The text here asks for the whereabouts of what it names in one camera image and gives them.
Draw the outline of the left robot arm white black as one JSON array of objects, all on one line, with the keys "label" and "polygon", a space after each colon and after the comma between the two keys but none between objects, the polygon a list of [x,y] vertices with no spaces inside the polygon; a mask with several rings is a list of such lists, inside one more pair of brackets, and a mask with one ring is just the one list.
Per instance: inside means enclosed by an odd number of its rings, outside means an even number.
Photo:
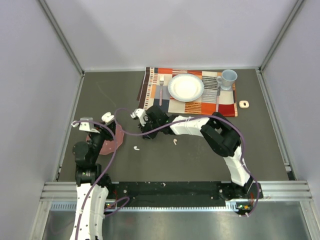
[{"label": "left robot arm white black", "polygon": [[114,138],[108,130],[95,125],[97,132],[89,132],[88,140],[77,142],[72,152],[75,158],[75,180],[77,204],[71,240],[101,240],[102,223],[105,217],[105,201],[114,191],[111,179],[102,173],[102,166],[96,163],[105,141]]}]

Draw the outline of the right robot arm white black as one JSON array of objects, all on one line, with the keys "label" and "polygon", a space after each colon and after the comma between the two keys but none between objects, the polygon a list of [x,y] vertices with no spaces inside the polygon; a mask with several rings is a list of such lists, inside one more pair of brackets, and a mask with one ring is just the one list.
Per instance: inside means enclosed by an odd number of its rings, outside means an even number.
[{"label": "right robot arm white black", "polygon": [[221,156],[230,172],[233,192],[245,198],[252,191],[253,178],[243,158],[241,134],[219,112],[211,116],[186,117],[167,115],[158,106],[136,109],[131,117],[139,120],[145,139],[154,139],[159,132],[165,135],[190,135],[205,139],[209,147]]}]

